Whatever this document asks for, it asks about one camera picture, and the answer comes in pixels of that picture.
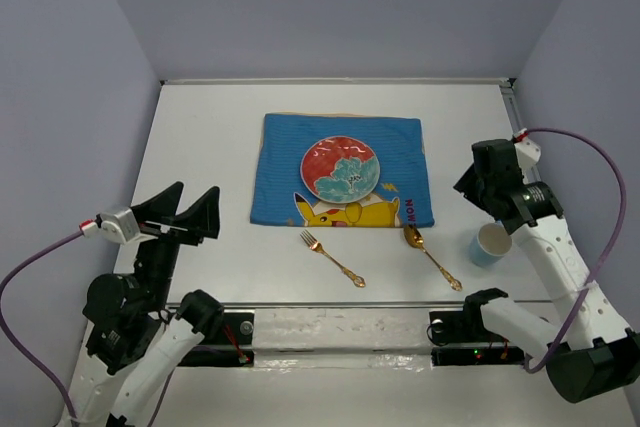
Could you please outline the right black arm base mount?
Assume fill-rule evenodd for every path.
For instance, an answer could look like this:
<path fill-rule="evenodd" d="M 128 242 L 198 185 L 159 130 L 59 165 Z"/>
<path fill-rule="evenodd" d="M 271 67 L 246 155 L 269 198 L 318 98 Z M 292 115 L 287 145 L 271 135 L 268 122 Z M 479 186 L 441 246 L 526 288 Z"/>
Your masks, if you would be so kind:
<path fill-rule="evenodd" d="M 462 311 L 431 311 L 426 335 L 436 367 L 521 365 L 524 361 L 523 351 L 504 337 L 468 327 Z"/>

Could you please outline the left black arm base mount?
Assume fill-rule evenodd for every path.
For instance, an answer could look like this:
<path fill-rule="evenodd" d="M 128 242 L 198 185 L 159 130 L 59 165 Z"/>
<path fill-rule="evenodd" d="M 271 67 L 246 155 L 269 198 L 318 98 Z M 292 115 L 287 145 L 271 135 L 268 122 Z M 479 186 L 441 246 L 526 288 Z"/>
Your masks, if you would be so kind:
<path fill-rule="evenodd" d="M 243 368 L 254 364 L 254 312 L 226 311 L 221 326 L 206 334 L 179 367 Z"/>

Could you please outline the blue paper cup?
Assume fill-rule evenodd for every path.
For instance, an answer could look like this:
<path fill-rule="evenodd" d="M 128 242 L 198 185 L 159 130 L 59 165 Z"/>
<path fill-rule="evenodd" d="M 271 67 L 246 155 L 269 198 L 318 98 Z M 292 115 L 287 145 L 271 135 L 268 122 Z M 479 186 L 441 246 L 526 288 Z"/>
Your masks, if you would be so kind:
<path fill-rule="evenodd" d="M 476 266 L 488 267 L 505 257 L 512 245 L 512 239 L 501 223 L 485 224 L 469 244 L 469 259 Z"/>

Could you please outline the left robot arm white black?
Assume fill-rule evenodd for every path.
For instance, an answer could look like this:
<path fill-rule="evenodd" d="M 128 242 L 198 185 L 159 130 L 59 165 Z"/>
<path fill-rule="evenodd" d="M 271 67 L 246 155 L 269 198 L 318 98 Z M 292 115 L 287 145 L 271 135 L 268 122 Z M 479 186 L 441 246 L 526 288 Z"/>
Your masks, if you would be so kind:
<path fill-rule="evenodd" d="M 224 307 L 202 290 L 186 294 L 171 317 L 163 314 L 181 246 L 197 247 L 220 230 L 219 188 L 179 212 L 183 188 L 176 182 L 139 205 L 81 224 L 86 237 L 138 250 L 133 272 L 102 274 L 89 285 L 83 315 L 92 328 L 60 425 L 135 425 L 186 354 L 219 335 Z"/>

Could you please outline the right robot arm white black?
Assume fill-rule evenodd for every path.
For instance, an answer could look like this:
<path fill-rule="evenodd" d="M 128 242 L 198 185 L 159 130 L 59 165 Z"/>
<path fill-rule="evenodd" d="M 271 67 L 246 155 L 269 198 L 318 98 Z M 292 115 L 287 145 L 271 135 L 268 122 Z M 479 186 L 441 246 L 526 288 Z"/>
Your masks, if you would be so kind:
<path fill-rule="evenodd" d="M 564 323 L 556 327 L 517 305 L 506 292 L 466 297 L 462 331 L 482 339 L 501 336 L 538 360 L 556 392 L 570 403 L 626 387 L 639 377 L 639 334 L 616 311 L 571 238 L 564 210 L 543 182 L 528 183 L 526 169 L 540 153 L 525 139 L 473 144 L 473 163 L 454 188 L 501 224 L 526 254 Z"/>

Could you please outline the red and blue ceramic plate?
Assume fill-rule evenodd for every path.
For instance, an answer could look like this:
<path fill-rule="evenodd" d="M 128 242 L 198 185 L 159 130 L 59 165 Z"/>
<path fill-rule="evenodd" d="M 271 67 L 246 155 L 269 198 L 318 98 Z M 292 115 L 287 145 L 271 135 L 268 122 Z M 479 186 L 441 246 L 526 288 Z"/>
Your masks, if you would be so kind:
<path fill-rule="evenodd" d="M 364 199 L 376 188 L 381 166 L 374 150 L 348 136 L 315 142 L 303 155 L 300 176 L 319 200 L 348 204 Z"/>

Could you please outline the blue cartoon placemat cloth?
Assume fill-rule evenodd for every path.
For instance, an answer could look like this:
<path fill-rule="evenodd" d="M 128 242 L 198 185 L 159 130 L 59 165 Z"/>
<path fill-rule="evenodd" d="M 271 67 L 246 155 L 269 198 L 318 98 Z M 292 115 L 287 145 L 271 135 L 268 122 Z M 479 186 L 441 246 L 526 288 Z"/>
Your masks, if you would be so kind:
<path fill-rule="evenodd" d="M 303 155 L 315 142 L 332 136 L 363 141 L 378 156 L 379 182 L 360 201 L 327 203 L 303 184 L 300 176 Z M 267 114 L 250 220 L 268 226 L 434 226 L 420 120 Z"/>

